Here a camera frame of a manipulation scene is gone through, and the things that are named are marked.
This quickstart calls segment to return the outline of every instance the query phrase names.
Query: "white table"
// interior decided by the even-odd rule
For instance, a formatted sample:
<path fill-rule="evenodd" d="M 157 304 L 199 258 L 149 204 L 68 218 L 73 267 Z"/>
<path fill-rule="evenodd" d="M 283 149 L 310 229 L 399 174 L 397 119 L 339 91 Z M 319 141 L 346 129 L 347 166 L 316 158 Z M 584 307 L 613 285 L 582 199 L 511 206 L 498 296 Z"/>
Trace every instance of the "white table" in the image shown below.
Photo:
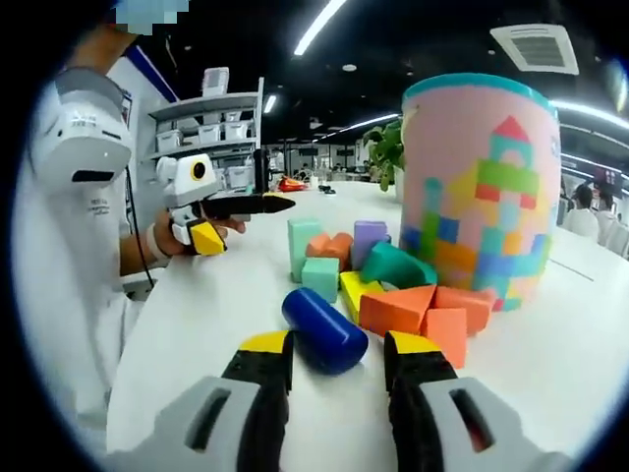
<path fill-rule="evenodd" d="M 220 376 L 243 340 L 286 327 L 280 306 L 295 287 L 287 218 L 317 217 L 330 233 L 381 219 L 397 241 L 401 208 L 392 190 L 333 188 L 336 196 L 295 193 L 290 210 L 255 216 L 247 234 L 230 234 L 220 257 L 170 264 L 118 369 L 109 450 L 130 450 L 150 436 L 157 413 L 200 378 Z M 536 298 L 496 314 L 470 339 L 459 375 L 477 377 L 517 409 L 539 446 L 574 456 L 612 414 L 627 380 L 629 263 L 561 229 L 555 238 Z M 346 313 L 340 297 L 336 307 Z M 310 372 L 295 356 L 284 471 L 397 470 L 379 343 L 372 335 L 362 363 L 336 378 Z"/>

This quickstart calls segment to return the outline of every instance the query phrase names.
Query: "storage box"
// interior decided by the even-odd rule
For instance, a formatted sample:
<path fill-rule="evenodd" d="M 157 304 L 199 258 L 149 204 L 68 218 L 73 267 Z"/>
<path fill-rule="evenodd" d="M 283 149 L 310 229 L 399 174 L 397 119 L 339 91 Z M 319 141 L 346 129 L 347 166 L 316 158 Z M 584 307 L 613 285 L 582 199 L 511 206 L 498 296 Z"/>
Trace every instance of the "storage box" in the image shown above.
<path fill-rule="evenodd" d="M 242 114 L 242 111 L 228 111 L 227 113 L 225 113 L 225 121 L 240 121 L 240 117 Z"/>
<path fill-rule="evenodd" d="M 201 90 L 203 96 L 217 96 L 227 93 L 229 83 L 229 67 L 205 69 Z"/>
<path fill-rule="evenodd" d="M 220 141 L 220 123 L 199 126 L 199 141 L 203 145 Z"/>
<path fill-rule="evenodd" d="M 243 140 L 247 137 L 249 121 L 225 122 L 225 140 Z"/>
<path fill-rule="evenodd" d="M 245 188 L 254 183 L 254 169 L 248 165 L 228 167 L 227 173 L 231 189 Z"/>
<path fill-rule="evenodd" d="M 179 130 L 166 131 L 157 136 L 157 152 L 167 152 L 181 145 L 183 135 Z"/>

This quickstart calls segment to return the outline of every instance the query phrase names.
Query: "air conditioning vent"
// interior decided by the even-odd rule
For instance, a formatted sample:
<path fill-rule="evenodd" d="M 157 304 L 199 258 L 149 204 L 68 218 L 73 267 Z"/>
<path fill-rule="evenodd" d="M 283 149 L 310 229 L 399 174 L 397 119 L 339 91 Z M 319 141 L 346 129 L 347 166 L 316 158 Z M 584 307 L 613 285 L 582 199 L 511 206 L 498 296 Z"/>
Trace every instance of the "air conditioning vent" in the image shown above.
<path fill-rule="evenodd" d="M 521 71 L 579 75 L 577 58 L 564 27 L 516 25 L 489 32 Z"/>

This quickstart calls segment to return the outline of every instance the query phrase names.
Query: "ceiling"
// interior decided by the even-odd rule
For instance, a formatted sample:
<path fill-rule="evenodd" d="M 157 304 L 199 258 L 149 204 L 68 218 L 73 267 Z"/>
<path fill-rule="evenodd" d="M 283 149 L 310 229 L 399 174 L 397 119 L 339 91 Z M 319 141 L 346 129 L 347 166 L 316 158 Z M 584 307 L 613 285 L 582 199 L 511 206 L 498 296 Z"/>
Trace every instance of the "ceiling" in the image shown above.
<path fill-rule="evenodd" d="M 605 71 L 612 59 L 629 57 L 617 49 L 626 24 L 614 15 L 615 0 L 598 0 L 588 9 L 580 3 L 347 0 L 300 57 L 293 51 L 327 0 L 239 0 L 221 7 L 191 0 L 177 25 L 155 28 L 140 46 L 181 98 L 200 95 L 208 67 L 229 67 L 229 91 L 255 90 L 257 78 L 265 77 L 265 93 L 278 96 L 262 122 L 265 143 L 310 142 L 330 127 L 399 112 L 408 86 L 452 72 L 509 77 L 549 98 L 615 113 Z M 568 29 L 579 76 L 520 72 L 489 34 L 495 27 L 528 23 Z M 344 72 L 345 64 L 357 70 Z M 321 123 L 316 129 L 313 120 Z M 629 174 L 629 130 L 574 112 L 561 111 L 560 121 L 625 143 L 562 129 L 562 150 Z M 365 130 L 324 141 L 350 143 Z"/>

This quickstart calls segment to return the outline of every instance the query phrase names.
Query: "wrist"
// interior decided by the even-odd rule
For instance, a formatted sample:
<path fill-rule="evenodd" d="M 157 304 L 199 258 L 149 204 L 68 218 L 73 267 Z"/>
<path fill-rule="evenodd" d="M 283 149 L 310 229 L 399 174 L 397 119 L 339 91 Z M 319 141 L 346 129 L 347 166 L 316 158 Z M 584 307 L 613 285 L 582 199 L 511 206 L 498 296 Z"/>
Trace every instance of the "wrist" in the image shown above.
<path fill-rule="evenodd" d="M 146 230 L 146 245 L 148 246 L 150 253 L 158 261 L 164 261 L 171 258 L 171 255 L 162 250 L 157 244 L 157 239 L 155 238 L 155 223 L 152 223 Z"/>

